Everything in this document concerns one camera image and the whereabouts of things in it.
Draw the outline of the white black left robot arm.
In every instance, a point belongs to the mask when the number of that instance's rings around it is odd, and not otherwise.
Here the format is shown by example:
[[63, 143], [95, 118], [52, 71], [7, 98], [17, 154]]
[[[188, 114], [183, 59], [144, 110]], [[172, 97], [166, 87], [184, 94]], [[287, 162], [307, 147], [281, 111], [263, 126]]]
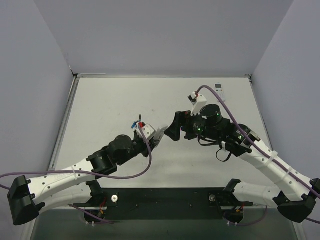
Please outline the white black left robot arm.
[[15, 173], [7, 194], [13, 224], [24, 225], [46, 210], [64, 205], [100, 204], [103, 194], [92, 185], [100, 178], [114, 179], [117, 168], [138, 155], [151, 159], [163, 136], [163, 131], [145, 126], [137, 128], [133, 138], [119, 135], [107, 146], [65, 169]]

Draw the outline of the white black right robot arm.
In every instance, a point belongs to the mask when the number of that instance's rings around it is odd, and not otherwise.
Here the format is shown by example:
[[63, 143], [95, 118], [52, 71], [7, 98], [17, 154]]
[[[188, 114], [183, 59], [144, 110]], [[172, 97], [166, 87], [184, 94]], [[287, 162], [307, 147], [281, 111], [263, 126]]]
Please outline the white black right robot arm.
[[221, 150], [251, 164], [274, 183], [271, 187], [232, 179], [224, 190], [237, 201], [276, 208], [296, 223], [305, 221], [314, 210], [320, 194], [320, 180], [300, 175], [254, 131], [224, 118], [218, 105], [206, 105], [197, 115], [190, 111], [176, 112], [165, 135], [177, 142], [181, 132], [185, 132], [187, 140], [208, 139]]

